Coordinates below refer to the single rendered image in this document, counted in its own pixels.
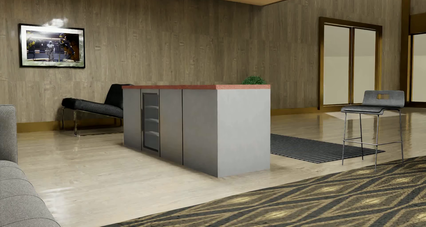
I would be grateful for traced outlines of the grey kitchen island red top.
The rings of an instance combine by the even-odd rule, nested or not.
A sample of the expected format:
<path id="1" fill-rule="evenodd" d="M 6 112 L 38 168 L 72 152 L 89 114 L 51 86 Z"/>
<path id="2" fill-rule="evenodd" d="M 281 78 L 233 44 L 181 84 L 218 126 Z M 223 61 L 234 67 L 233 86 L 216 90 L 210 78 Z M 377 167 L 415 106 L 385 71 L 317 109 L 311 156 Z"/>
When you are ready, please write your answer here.
<path id="1" fill-rule="evenodd" d="M 270 168 L 270 85 L 123 86 L 124 145 L 226 177 Z"/>

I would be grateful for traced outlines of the green potted plant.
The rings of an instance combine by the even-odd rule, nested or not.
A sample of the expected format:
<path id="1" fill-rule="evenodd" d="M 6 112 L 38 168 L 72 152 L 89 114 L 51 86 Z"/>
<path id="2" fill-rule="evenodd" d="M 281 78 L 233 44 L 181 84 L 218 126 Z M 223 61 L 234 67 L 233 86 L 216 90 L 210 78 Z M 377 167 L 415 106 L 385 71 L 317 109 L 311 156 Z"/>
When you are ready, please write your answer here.
<path id="1" fill-rule="evenodd" d="M 242 84 L 264 85 L 264 84 L 267 84 L 267 83 L 260 76 L 249 76 L 242 81 Z"/>

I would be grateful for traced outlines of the dark striped floor mat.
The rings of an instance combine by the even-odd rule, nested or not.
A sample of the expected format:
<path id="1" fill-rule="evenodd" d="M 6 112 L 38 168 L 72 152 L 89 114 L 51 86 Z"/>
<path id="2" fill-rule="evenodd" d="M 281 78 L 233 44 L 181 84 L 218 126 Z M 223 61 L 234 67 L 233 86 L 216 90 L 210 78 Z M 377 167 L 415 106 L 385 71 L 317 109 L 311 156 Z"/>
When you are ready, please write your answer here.
<path id="1" fill-rule="evenodd" d="M 270 153 L 307 161 L 310 163 L 326 163 L 335 160 L 341 160 L 344 153 L 344 159 L 360 157 L 362 154 L 375 154 L 375 146 L 367 145 L 354 146 L 345 143 L 343 144 L 317 141 L 312 139 L 304 139 L 298 137 L 283 136 L 278 134 L 270 135 Z"/>

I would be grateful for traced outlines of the black chaise lounge chair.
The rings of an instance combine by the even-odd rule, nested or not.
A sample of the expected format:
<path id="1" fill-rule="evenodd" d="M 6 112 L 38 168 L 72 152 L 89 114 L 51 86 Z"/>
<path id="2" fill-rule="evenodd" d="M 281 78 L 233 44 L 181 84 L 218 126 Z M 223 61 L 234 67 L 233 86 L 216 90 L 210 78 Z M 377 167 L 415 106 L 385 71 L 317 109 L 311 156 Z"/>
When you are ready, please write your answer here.
<path id="1" fill-rule="evenodd" d="M 105 115 L 120 119 L 123 124 L 123 86 L 133 86 L 133 84 L 112 84 L 107 93 L 104 103 L 92 102 L 84 99 L 64 98 L 61 105 L 61 130 L 65 130 L 64 126 L 64 109 L 73 110 L 73 135 L 77 137 L 77 112 L 88 112 L 98 115 Z"/>

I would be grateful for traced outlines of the patterned olive black carpet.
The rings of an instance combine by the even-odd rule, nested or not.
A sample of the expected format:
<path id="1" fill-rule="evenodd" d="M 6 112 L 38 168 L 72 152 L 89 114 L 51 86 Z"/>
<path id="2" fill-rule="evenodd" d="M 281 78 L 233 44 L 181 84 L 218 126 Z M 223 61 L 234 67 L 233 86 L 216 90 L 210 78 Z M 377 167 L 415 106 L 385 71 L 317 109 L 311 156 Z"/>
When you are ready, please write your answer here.
<path id="1" fill-rule="evenodd" d="M 313 177 L 102 227 L 426 227 L 426 156 Z"/>

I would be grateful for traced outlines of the gold framed double glass door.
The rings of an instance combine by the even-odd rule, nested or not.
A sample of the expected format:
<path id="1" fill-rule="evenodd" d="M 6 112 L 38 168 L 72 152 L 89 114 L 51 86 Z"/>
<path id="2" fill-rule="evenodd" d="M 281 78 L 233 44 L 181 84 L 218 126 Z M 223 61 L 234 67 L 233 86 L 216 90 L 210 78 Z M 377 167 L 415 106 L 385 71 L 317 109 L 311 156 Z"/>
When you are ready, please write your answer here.
<path id="1" fill-rule="evenodd" d="M 379 90 L 383 27 L 319 17 L 318 110 L 360 105 L 366 90 Z"/>

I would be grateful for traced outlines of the grey bar stool metal legs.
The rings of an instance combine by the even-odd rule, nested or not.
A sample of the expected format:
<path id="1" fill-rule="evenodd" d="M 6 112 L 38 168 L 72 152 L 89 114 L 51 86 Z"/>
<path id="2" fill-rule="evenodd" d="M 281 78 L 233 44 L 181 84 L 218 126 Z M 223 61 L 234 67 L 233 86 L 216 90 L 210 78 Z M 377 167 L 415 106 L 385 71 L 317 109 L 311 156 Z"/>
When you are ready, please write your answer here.
<path id="1" fill-rule="evenodd" d="M 402 114 L 401 109 L 405 105 L 405 93 L 402 90 L 366 90 L 364 93 L 363 102 L 359 105 L 346 105 L 341 108 L 341 112 L 345 114 L 344 118 L 344 129 L 343 129 L 343 147 L 342 147 L 342 165 L 344 164 L 345 158 L 345 146 L 346 143 L 357 143 L 361 144 L 361 158 L 364 157 L 363 145 L 375 146 L 375 158 L 377 158 L 378 146 L 387 145 L 388 143 L 379 143 L 379 126 L 380 116 L 385 111 L 397 111 L 399 114 L 399 132 L 400 140 L 390 142 L 390 144 L 400 143 L 401 145 L 401 162 L 404 163 L 403 153 L 403 139 L 402 139 Z M 363 137 L 355 137 L 351 139 L 346 138 L 346 123 L 348 114 L 365 114 L 365 115 L 376 115 L 376 142 L 365 143 Z"/>

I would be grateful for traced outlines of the framed robot picture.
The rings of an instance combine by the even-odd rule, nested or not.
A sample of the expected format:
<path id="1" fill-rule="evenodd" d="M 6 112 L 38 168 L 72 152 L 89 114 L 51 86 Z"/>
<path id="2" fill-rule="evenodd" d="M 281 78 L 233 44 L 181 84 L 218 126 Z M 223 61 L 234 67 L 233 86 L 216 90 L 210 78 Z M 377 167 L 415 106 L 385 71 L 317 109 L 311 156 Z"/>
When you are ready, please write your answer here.
<path id="1" fill-rule="evenodd" d="M 85 69 L 84 28 L 18 24 L 20 67 Z"/>

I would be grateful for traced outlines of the gold framed glass window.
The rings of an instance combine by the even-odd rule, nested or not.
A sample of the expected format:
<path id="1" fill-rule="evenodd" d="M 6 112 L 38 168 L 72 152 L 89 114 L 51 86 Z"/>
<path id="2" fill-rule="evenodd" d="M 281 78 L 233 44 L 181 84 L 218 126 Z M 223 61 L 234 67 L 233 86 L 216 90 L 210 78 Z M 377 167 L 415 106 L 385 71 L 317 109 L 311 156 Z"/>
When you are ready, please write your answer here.
<path id="1" fill-rule="evenodd" d="M 408 90 L 409 105 L 426 108 L 426 32 L 409 36 Z"/>

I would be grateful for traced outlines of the grey fabric sofa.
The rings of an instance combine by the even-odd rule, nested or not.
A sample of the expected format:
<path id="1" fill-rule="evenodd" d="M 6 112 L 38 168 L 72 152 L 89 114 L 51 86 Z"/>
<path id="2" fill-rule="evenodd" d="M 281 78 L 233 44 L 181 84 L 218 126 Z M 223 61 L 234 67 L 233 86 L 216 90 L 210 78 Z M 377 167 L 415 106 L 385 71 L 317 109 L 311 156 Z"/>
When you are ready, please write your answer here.
<path id="1" fill-rule="evenodd" d="M 12 104 L 0 104 L 0 227 L 61 227 L 18 165 Z"/>

